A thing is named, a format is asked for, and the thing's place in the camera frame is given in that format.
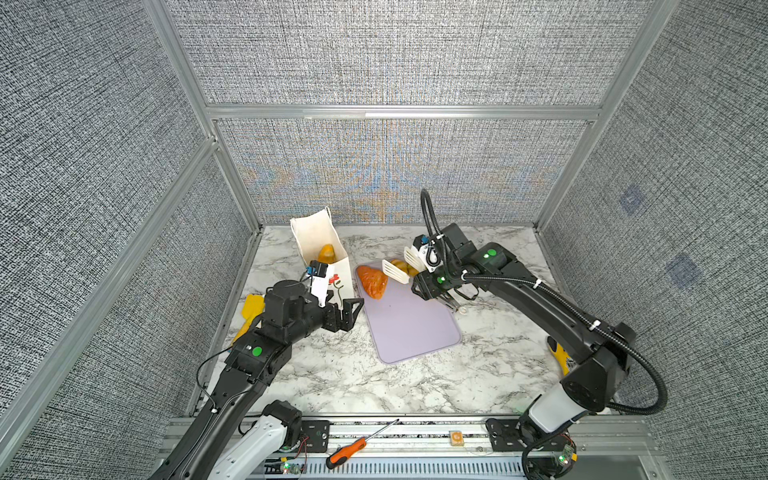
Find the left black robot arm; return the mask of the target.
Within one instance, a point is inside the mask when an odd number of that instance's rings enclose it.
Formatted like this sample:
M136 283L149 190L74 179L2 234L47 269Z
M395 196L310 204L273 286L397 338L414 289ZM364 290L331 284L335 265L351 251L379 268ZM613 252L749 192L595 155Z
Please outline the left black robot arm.
M251 406L292 357L292 346L323 328L350 331L364 305L361 298L332 303L333 293L313 295L303 283L283 280L266 291L265 309L238 338L225 360L203 411L153 479L205 479Z

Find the yellow object behind right arm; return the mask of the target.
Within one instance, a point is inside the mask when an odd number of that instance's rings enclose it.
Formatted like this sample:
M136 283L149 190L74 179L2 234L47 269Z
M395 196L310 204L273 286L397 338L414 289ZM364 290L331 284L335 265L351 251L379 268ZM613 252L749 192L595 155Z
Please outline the yellow object behind right arm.
M548 336L546 338L546 344L550 353L558 363L562 376L567 376L571 370L575 368L575 361L553 337Z

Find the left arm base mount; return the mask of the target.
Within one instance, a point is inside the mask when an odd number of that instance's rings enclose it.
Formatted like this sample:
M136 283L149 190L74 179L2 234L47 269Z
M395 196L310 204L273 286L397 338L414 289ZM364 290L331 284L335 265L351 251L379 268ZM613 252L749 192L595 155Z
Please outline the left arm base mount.
M273 454L325 453L330 426L328 420L305 420L287 401L273 401L242 436L230 454L229 466L238 463L238 472L247 475Z

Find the white paper bag with flower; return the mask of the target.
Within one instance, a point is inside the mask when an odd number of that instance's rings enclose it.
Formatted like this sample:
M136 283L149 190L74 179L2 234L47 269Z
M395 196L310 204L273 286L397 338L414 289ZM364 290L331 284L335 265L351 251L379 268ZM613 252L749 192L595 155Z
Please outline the white paper bag with flower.
M292 218L290 228L306 266L319 259L324 247L333 247L336 261L329 263L326 274L327 291L333 293L329 303L340 306L344 299L353 298L355 290L349 256L333 225L330 208L326 206L312 215Z

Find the steel tongs with white tips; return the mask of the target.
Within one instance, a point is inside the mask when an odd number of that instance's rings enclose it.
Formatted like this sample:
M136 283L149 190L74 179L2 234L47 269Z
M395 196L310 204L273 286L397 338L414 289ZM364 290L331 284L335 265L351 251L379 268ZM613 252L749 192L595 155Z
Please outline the steel tongs with white tips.
M422 271L428 270L428 265L424 262L421 251L414 246L404 248L404 258L384 259L381 262L381 268L385 275L402 284L410 284L412 279ZM451 295L441 294L436 300L447 306L453 312L461 315L468 313L467 309L461 306Z

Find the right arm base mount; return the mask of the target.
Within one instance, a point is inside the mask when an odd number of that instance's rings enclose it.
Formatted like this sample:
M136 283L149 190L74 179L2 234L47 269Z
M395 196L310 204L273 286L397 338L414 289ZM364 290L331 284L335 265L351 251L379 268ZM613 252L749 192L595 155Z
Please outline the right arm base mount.
M571 425L547 433L527 417L485 421L492 450L519 454L525 479L560 479L572 471L578 453L568 432Z

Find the small striped roll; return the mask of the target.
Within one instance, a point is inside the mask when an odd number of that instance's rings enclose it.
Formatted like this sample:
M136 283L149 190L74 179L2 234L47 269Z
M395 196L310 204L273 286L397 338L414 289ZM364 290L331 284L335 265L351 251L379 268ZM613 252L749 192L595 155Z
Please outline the small striped roll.
M401 271L405 272L409 277L414 277L418 274L418 271L404 260L392 259L390 263Z

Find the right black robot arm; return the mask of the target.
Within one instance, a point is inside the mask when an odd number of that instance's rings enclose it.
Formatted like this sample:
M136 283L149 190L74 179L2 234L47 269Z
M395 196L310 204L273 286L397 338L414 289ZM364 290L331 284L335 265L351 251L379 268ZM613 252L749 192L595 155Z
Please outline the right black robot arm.
M441 234L417 236L404 253L410 266L424 266L412 287L417 296L454 306L451 292L470 298L460 292L465 285L491 293L527 316L575 361L576 367L524 414L537 433L552 433L604 410L627 377L629 354L605 337L614 329L560 297L502 245L477 248L451 224Z

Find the large striped croissant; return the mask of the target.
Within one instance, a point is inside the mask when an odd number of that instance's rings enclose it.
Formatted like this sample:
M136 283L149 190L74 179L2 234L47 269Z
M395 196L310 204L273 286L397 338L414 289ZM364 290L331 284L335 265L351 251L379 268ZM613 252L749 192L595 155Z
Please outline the large striped croissant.
M331 265L337 261L336 251L333 244L325 244L321 247L317 261Z

